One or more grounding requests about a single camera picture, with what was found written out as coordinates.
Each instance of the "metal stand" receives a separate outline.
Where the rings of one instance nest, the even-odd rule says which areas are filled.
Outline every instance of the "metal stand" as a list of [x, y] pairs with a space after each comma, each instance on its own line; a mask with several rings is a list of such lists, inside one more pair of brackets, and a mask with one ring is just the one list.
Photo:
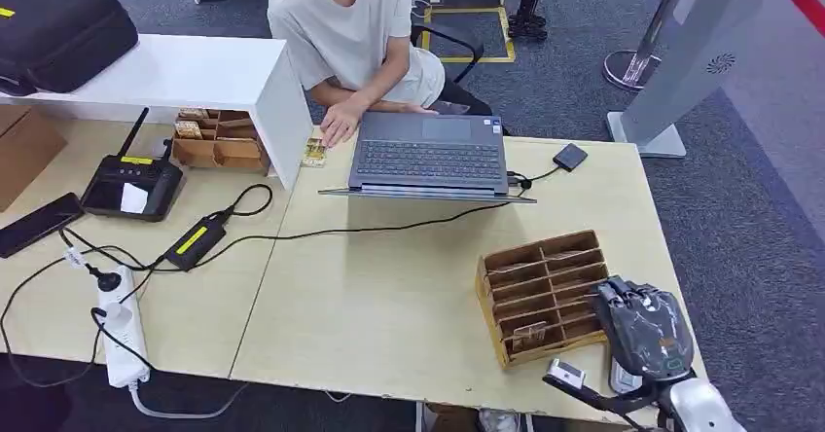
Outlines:
[[661, 59], [653, 55], [664, 20], [673, 14], [679, 0], [662, 0], [653, 15], [639, 49], [620, 50], [604, 58], [602, 74], [608, 82], [622, 90], [640, 91], [659, 67]]
[[[614, 142], [628, 143], [625, 135], [625, 127], [622, 126], [622, 112], [613, 111], [607, 113], [607, 125], [610, 127], [610, 136]], [[685, 158], [687, 151], [682, 137], [676, 130], [676, 125], [671, 124], [659, 135], [646, 143], [636, 143], [639, 156], [642, 158]]]

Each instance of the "white shelf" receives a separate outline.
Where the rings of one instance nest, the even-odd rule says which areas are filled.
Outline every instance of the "white shelf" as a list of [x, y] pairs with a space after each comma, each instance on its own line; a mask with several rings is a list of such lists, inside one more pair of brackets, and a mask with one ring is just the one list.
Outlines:
[[[74, 92], [3, 96], [0, 102], [56, 105], [73, 117], [112, 121], [132, 121], [143, 106], [247, 111], [272, 160], [270, 175], [287, 189], [312, 131], [281, 40], [140, 35], [134, 49]], [[173, 121], [168, 109], [158, 112], [163, 116], [151, 121]]]

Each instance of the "black chair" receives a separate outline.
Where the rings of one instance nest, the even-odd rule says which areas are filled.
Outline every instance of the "black chair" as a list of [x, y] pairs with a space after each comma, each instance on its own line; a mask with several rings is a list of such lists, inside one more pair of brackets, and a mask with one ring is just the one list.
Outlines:
[[423, 23], [414, 22], [412, 24], [412, 33], [410, 39], [415, 46], [418, 46], [418, 39], [425, 31], [429, 31], [431, 35], [435, 35], [453, 43], [459, 44], [464, 48], [473, 52], [473, 60], [464, 67], [464, 70], [453, 79], [454, 82], [461, 82], [472, 69], [479, 63], [479, 59], [484, 55], [484, 43], [482, 40], [476, 38], [476, 35], [467, 33], [466, 31], [453, 28], [451, 26], [440, 25], [438, 23]]

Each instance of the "man's arm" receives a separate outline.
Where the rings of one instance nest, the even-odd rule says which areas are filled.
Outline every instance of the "man's arm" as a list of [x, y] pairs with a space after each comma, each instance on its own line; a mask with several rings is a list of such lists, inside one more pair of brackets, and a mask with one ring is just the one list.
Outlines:
[[325, 146], [335, 146], [346, 141], [355, 133], [361, 116], [368, 109], [386, 112], [416, 112], [438, 114], [421, 106], [394, 103], [381, 100], [410, 70], [410, 38], [390, 37], [387, 41], [386, 57], [372, 80], [358, 91], [337, 89], [324, 81], [312, 88], [310, 93], [321, 104], [330, 106], [321, 130]]
[[[343, 103], [350, 96], [355, 93], [353, 90], [342, 89], [341, 87], [336, 87], [334, 84], [330, 83], [329, 81], [323, 81], [320, 84], [316, 85], [309, 91], [309, 94], [312, 95], [312, 99], [315, 100], [316, 103], [322, 106], [335, 106], [338, 103]], [[405, 103], [396, 103], [395, 101], [384, 101], [379, 100], [376, 103], [373, 103], [370, 106], [370, 111], [381, 111], [384, 113], [401, 113], [406, 112], [409, 110], [408, 105]]]

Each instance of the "floor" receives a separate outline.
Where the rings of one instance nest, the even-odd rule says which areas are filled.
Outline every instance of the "floor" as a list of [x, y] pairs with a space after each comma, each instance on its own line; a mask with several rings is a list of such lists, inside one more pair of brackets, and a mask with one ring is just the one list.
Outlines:
[[[122, 1], [143, 32], [268, 35], [267, 0]], [[514, 63], [482, 64], [465, 85], [515, 135], [608, 140], [605, 114], [632, 97], [604, 83], [601, 60], [637, 44], [658, 1], [541, 0], [548, 41], [518, 43]], [[687, 7], [665, 27], [663, 54]], [[758, 20], [766, 29], [750, 42], [750, 62], [679, 123], [688, 157], [644, 164], [711, 380], [749, 431], [818, 431], [825, 429], [825, 185], [817, 168], [825, 163], [825, 127], [817, 122], [825, 109], [825, 40], [786, 0], [766, 0]], [[491, 46], [501, 38], [494, 22], [450, 23]], [[160, 422], [139, 416], [104, 378], [97, 370], [69, 387], [75, 408], [64, 432], [113, 424], [124, 431], [411, 430], [409, 403], [352, 398], [336, 405], [322, 393], [262, 385], [215, 421]], [[209, 409], [233, 388], [161, 374], [146, 401]], [[558, 424], [539, 420], [536, 430]]]

